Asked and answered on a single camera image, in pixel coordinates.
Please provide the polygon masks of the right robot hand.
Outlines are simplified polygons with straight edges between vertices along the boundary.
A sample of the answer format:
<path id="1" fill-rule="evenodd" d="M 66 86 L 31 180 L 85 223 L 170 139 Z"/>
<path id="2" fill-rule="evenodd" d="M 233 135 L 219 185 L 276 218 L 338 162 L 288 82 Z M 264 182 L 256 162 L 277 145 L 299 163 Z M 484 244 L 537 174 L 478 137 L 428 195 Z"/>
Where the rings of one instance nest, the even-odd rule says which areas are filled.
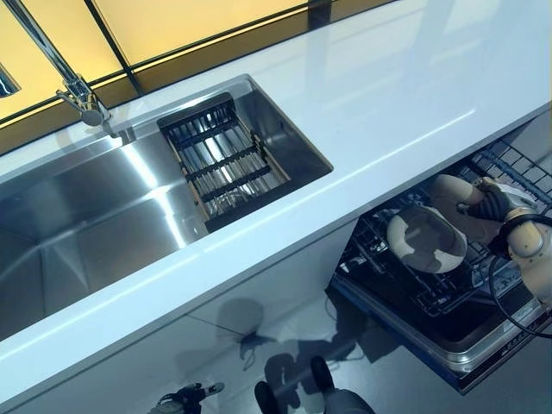
<path id="1" fill-rule="evenodd" d="M 490 177 L 473 182 L 475 202 L 462 202 L 458 210 L 467 216 L 507 223 L 517 216 L 536 214 L 536 201 L 527 192 Z"/>

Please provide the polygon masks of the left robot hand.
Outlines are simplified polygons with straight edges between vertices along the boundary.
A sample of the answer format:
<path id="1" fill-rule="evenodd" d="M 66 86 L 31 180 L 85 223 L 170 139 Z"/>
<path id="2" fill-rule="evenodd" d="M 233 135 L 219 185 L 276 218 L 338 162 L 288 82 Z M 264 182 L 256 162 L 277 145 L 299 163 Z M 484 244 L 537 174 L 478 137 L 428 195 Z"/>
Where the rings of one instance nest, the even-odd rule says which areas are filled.
<path id="1" fill-rule="evenodd" d="M 202 410 L 201 402 L 206 398 L 220 393 L 224 389 L 223 382 L 203 387 L 201 383 L 192 383 L 176 392 L 168 393 L 160 398 L 151 413 L 197 413 Z"/>

